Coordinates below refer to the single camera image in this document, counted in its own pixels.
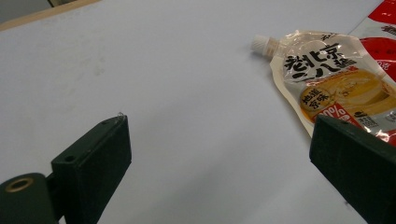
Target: snack bag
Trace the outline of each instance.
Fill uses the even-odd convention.
[[[276,86],[312,136],[317,115],[342,119],[396,146],[396,88],[357,37],[297,31],[279,41],[256,36],[273,58]]]
[[[383,1],[350,35],[396,80],[396,0]]]

